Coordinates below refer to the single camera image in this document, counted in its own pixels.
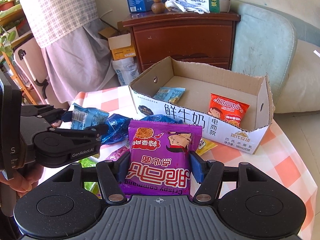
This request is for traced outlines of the person left hand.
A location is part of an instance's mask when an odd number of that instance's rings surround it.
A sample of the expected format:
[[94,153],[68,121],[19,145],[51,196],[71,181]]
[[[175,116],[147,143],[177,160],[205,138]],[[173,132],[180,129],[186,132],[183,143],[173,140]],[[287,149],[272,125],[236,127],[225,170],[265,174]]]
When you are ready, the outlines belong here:
[[9,185],[11,189],[17,192],[21,198],[32,189],[37,187],[39,180],[43,175],[44,167],[40,164],[34,164],[27,169],[25,176],[21,175],[17,170],[14,170],[14,178],[7,180],[1,173],[1,183]]

